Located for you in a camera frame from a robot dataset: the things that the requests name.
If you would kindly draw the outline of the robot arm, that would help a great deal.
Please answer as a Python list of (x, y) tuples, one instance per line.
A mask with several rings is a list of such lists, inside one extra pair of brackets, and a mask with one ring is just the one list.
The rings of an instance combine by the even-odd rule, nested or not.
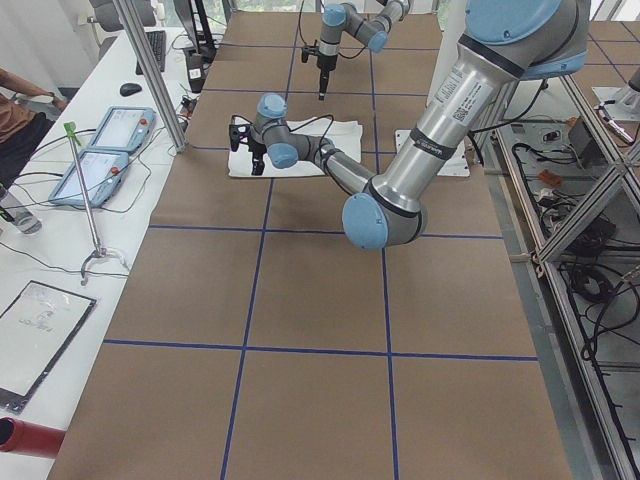
[(245, 140), (254, 159), (269, 156), (278, 169), (308, 161), (329, 175), (350, 195), (342, 224), (355, 246), (413, 241), (427, 224), (421, 195), (502, 86), (571, 74), (586, 58), (587, 1), (469, 1), (464, 13), (457, 60), (384, 173), (325, 137), (293, 133), (275, 93), (262, 96), (252, 123), (230, 126), (231, 145)]
[(325, 7), (319, 44), (311, 50), (320, 70), (318, 97), (321, 101), (327, 93), (330, 73), (336, 68), (342, 34), (347, 33), (370, 51), (378, 53), (385, 47), (393, 25), (402, 21), (413, 6), (409, 0), (379, 1), (379, 4), (383, 9), (373, 20), (367, 20), (351, 3), (333, 3)]

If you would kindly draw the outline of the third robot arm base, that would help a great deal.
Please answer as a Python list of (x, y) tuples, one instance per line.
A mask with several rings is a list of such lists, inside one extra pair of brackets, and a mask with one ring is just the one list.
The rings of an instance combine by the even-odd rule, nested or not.
[(639, 70), (623, 87), (593, 87), (592, 90), (606, 118), (639, 121)]

